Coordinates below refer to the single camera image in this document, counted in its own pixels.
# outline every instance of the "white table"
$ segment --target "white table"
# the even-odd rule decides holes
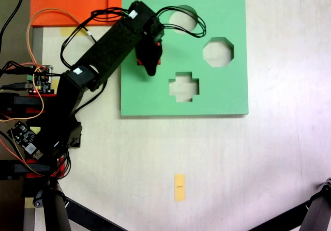
[[[331,0],[246,8],[249,115],[121,118],[117,70],[77,115],[82,147],[70,151],[66,195],[137,231],[249,230],[311,197],[331,176]],[[44,28],[42,39],[42,63],[63,72],[65,37]],[[74,63],[91,45],[78,36],[65,57]],[[186,175],[183,202],[176,173]],[[42,209],[36,217],[43,230]]]

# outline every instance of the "robotic arm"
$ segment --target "robotic arm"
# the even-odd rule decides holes
[[[47,122],[29,144],[31,155],[37,160],[52,161],[69,147],[79,146],[82,126],[74,112],[84,92],[95,91],[105,83],[134,48],[148,75],[155,75],[162,54],[158,42],[163,34],[157,15],[143,2],[132,3],[129,15],[117,21],[71,70],[61,75],[57,95],[44,117]]]

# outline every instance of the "connector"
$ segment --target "connector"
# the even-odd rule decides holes
[[[2,85],[0,86],[2,90],[29,90],[33,89],[33,84],[27,83],[14,83],[10,85]]]

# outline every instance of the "circuit board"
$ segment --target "circuit board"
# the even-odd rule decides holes
[[[46,68],[41,68],[41,72],[51,73],[53,67],[52,66],[45,66]],[[29,83],[33,83],[33,75],[28,75],[27,80]],[[36,88],[40,94],[54,94],[54,90],[51,89],[51,77],[43,76],[43,75],[35,75],[35,84]],[[38,94],[36,89],[30,89],[28,91],[29,95],[36,95]]]
[[[29,155],[32,155],[37,160],[41,158],[43,153],[33,145],[36,134],[27,125],[21,121],[17,122],[12,130],[12,134],[16,143],[24,148]]]

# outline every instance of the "octagonal hole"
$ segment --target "octagonal hole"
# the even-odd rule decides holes
[[[202,54],[212,67],[225,67],[234,58],[234,46],[225,37],[213,37],[203,48]]]
[[[197,16],[197,12],[188,5],[179,5],[179,7],[185,9],[185,12],[192,15]],[[180,27],[183,27],[187,29],[188,31],[193,31],[194,28],[197,26],[197,20],[190,17],[189,15],[180,12],[180,11],[174,11],[169,19],[169,23],[178,25]],[[185,34],[184,31],[173,29],[175,32],[179,34]]]

